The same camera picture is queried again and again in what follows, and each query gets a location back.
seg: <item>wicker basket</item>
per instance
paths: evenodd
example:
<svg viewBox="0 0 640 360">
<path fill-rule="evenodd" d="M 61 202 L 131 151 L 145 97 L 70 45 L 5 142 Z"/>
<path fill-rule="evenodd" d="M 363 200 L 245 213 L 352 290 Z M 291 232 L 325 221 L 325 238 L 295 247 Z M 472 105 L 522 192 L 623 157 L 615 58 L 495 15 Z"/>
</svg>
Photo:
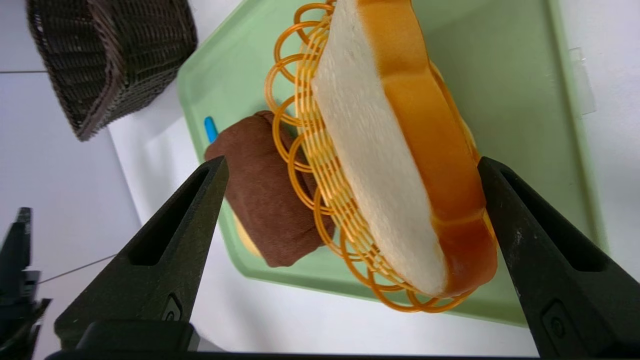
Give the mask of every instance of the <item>wicker basket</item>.
<svg viewBox="0 0 640 360">
<path fill-rule="evenodd" d="M 187 0 L 28 0 L 28 21 L 78 139 L 149 105 L 198 40 Z"/>
</svg>

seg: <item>toy bread slice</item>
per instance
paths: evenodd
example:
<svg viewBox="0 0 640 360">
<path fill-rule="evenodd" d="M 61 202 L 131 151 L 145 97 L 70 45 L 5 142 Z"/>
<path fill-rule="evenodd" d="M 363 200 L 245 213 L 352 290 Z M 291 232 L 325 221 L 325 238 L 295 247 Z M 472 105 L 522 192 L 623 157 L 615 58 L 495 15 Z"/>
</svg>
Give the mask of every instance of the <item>toy bread slice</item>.
<svg viewBox="0 0 640 360">
<path fill-rule="evenodd" d="M 390 266 L 433 297 L 488 282 L 497 254 L 478 155 L 411 1 L 337 1 L 312 89 Z"/>
</svg>

